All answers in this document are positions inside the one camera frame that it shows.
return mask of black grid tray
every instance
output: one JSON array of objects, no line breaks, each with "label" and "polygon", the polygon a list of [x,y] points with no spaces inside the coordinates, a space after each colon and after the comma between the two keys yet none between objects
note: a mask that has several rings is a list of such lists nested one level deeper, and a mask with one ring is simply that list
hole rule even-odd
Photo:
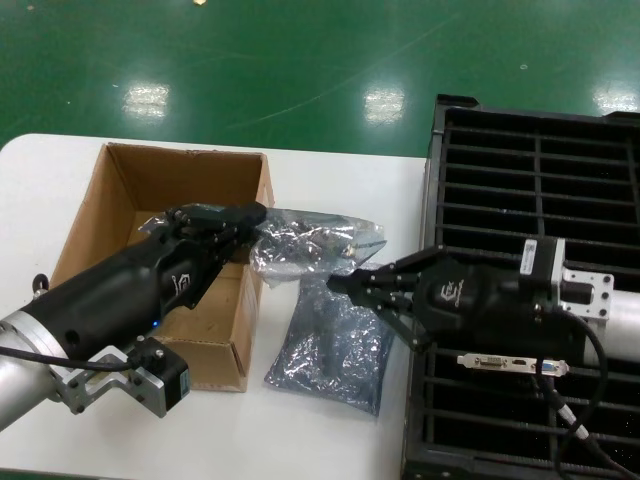
[{"label": "black grid tray", "polygon": [[[616,289],[640,291],[639,117],[487,110],[439,96],[430,157],[424,246],[444,243],[465,261],[517,268],[525,238],[561,237],[567,267],[612,273]],[[464,369],[462,348],[413,356],[404,478],[545,476],[564,429],[532,377]],[[589,430],[640,471],[640,367],[610,369]],[[596,382],[596,371],[578,367],[556,388],[579,414]],[[579,445],[565,461],[586,478],[612,476]]]}]

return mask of silver cylinder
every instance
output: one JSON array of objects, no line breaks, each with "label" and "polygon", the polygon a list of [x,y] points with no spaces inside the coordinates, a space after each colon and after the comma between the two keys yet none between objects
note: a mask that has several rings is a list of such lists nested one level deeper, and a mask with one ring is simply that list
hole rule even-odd
[{"label": "silver cylinder", "polygon": [[[640,294],[614,290],[609,319],[594,330],[607,358],[640,363]],[[589,340],[585,344],[584,362],[588,365],[598,364]]]},{"label": "silver cylinder", "polygon": [[[0,345],[33,351],[12,331],[0,334]],[[54,393],[49,368],[34,362],[0,357],[0,431]]]},{"label": "silver cylinder", "polygon": [[[24,312],[0,320],[0,329],[3,347],[66,358],[48,330]],[[0,356],[0,431],[54,395],[48,365]]]}]

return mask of plastic bag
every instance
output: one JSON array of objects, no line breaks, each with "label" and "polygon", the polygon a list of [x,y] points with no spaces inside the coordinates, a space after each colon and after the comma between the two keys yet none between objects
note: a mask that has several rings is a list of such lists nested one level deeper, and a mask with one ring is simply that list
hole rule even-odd
[{"label": "plastic bag", "polygon": [[336,400],[375,416],[393,331],[318,277],[300,281],[298,304],[265,382]]},{"label": "plastic bag", "polygon": [[[223,207],[198,206],[219,212]],[[156,215],[138,230],[150,233],[167,224]],[[359,218],[270,208],[257,228],[258,240],[249,254],[251,267],[269,286],[299,280],[303,275],[325,279],[337,270],[353,270],[387,243],[384,229]]]}]

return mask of cable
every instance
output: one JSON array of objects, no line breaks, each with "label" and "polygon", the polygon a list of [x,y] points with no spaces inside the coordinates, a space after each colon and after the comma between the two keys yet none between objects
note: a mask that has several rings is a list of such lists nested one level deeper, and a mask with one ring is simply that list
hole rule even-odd
[{"label": "cable", "polygon": [[584,427],[584,424],[589,420],[589,418],[591,418],[596,408],[598,407],[598,404],[602,401],[609,377],[607,357],[605,355],[604,348],[600,343],[600,340],[598,339],[596,333],[591,329],[591,327],[589,327],[587,322],[585,322],[579,316],[568,312],[560,307],[555,307],[552,310],[552,313],[559,314],[560,316],[564,317],[565,320],[569,320],[585,333],[585,335],[587,336],[587,338],[589,338],[589,341],[593,345],[596,355],[598,356],[598,364],[600,366],[600,381],[598,382],[596,393],[589,401],[587,408],[585,408],[578,416],[578,418],[576,418],[569,406],[562,399],[560,394],[556,390],[551,388],[549,382],[542,375],[543,359],[538,358],[536,361],[536,380],[538,381],[538,386],[542,390],[543,397],[569,425],[569,429],[563,436],[560,447],[558,448],[558,451],[555,455],[554,468],[556,472],[562,479],[571,480],[571,477],[562,468],[562,457],[564,456],[564,453],[566,452],[569,443],[571,442],[571,439],[575,434],[582,441],[589,452],[591,452],[596,458],[600,459],[603,463],[611,467],[613,470],[622,474],[623,478],[640,480],[640,476],[634,474],[630,470],[627,470],[622,465],[616,463],[611,457],[609,457],[609,455],[607,455],[600,448],[597,440],[593,438],[593,436],[591,436],[587,429]]},{"label": "cable", "polygon": [[45,365],[56,365],[58,367],[79,368],[81,370],[91,370],[94,372],[123,372],[132,368],[137,368],[137,362],[129,360],[125,363],[101,363],[85,362],[82,360],[69,360],[68,358],[51,357],[40,353],[17,350],[15,348],[0,347],[0,355],[5,357],[26,360],[27,362],[43,363]]}]

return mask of cardboard box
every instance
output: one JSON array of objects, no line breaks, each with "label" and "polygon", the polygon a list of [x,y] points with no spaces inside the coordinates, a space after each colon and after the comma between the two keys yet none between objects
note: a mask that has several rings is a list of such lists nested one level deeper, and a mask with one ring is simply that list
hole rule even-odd
[{"label": "cardboard box", "polygon": [[[169,207],[254,200],[274,203],[262,154],[105,145],[51,283],[142,240],[138,227]],[[192,388],[246,390],[261,287],[247,265],[229,263],[194,310],[175,309],[155,330],[189,364]]]}]

